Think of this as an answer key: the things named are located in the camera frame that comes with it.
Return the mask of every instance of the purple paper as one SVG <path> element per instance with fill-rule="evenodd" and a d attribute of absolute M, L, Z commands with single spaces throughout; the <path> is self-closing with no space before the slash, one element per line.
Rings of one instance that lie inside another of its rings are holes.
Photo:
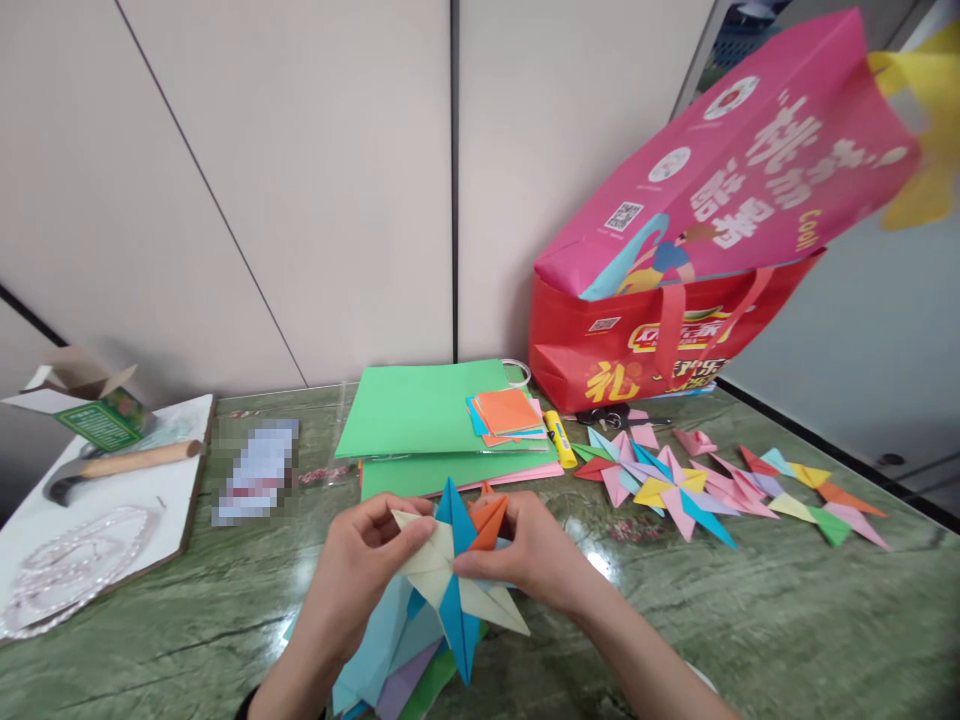
<path fill-rule="evenodd" d="M 715 497 L 708 495 L 707 493 L 688 493 L 690 499 L 693 500 L 694 504 L 704 512 L 713 513 L 714 515 L 739 515 L 740 512 L 734 510 L 729 505 L 724 505 L 722 502 L 717 500 Z"/>
<path fill-rule="evenodd" d="M 760 473 L 744 473 L 749 475 L 753 481 L 760 486 L 760 489 L 763 490 L 770 497 L 780 497 L 783 495 L 783 488 L 780 486 L 780 483 L 776 479 L 768 476 L 761 475 Z"/>
<path fill-rule="evenodd" d="M 413 695 L 417 683 L 442 642 L 443 640 L 437 640 L 387 678 L 383 690 L 380 691 L 380 699 L 377 700 L 377 714 L 381 720 L 397 720 L 400 717 L 407 700 Z"/>

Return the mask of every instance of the green paper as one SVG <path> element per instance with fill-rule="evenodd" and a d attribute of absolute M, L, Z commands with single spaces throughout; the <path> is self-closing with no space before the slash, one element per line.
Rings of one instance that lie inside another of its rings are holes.
<path fill-rule="evenodd" d="M 392 460 L 365 460 L 361 499 L 382 492 L 401 497 L 443 492 L 447 478 L 457 487 L 490 480 L 507 473 L 557 462 L 553 443 L 544 452 L 437 453 Z"/>
<path fill-rule="evenodd" d="M 603 448 L 595 448 L 593 445 L 578 445 L 577 443 L 570 443 L 570 446 L 573 448 L 573 451 L 580 456 L 584 462 L 590 462 L 593 458 L 598 457 L 606 460 L 607 462 L 616 463 L 617 461 L 610 457 L 608 453 Z"/>
<path fill-rule="evenodd" d="M 487 634 L 487 624 L 480 624 L 480 640 Z M 447 686 L 453 676 L 457 674 L 457 664 L 453 659 L 453 653 L 447 647 L 442 653 L 437 655 L 427 665 L 427 669 L 420 677 L 420 682 L 414 688 L 413 694 L 403 706 L 403 712 L 397 720 L 421 720 L 427 714 L 433 704 L 440 697 L 440 693 Z"/>
<path fill-rule="evenodd" d="M 813 515 L 813 519 L 817 521 L 817 527 L 820 528 L 820 532 L 823 533 L 827 542 L 834 547 L 842 545 L 843 541 L 847 539 L 847 535 L 853 530 L 850 525 L 836 515 L 831 515 L 822 508 L 808 506 L 807 509 Z"/>
<path fill-rule="evenodd" d="M 367 368 L 336 457 L 502 453 L 552 445 L 549 440 L 521 440 L 488 448 L 474 433 L 467 398 L 506 390 L 507 376 L 499 360 Z"/>

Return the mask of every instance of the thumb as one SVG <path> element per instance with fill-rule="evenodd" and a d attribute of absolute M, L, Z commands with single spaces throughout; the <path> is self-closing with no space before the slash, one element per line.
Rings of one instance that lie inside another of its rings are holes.
<path fill-rule="evenodd" d="M 453 574 L 474 580 L 514 583 L 515 554 L 512 547 L 505 550 L 471 550 L 454 558 Z"/>
<path fill-rule="evenodd" d="M 391 575 L 426 545 L 427 540 L 437 529 L 437 521 L 432 517 L 422 517 L 407 525 L 393 540 L 380 548 Z"/>

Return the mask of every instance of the hammer head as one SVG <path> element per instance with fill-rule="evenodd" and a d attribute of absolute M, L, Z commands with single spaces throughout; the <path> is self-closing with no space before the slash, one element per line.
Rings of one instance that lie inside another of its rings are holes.
<path fill-rule="evenodd" d="M 77 458 L 58 467 L 43 486 L 43 496 L 57 505 L 68 507 L 70 505 L 68 500 L 70 488 L 87 479 L 80 475 L 80 471 L 88 462 L 89 460 L 86 458 Z"/>

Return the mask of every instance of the wooden hammer handle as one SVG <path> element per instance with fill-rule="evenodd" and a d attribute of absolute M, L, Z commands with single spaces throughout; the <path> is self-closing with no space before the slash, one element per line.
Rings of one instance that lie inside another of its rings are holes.
<path fill-rule="evenodd" d="M 201 450 L 203 450 L 203 443 L 199 440 L 191 440 L 190 442 L 166 445 L 152 450 L 141 450 L 127 455 L 97 458 L 84 465 L 80 475 L 87 479 L 117 475 L 131 470 L 141 470 L 154 465 L 186 460 L 194 455 L 199 455 Z"/>

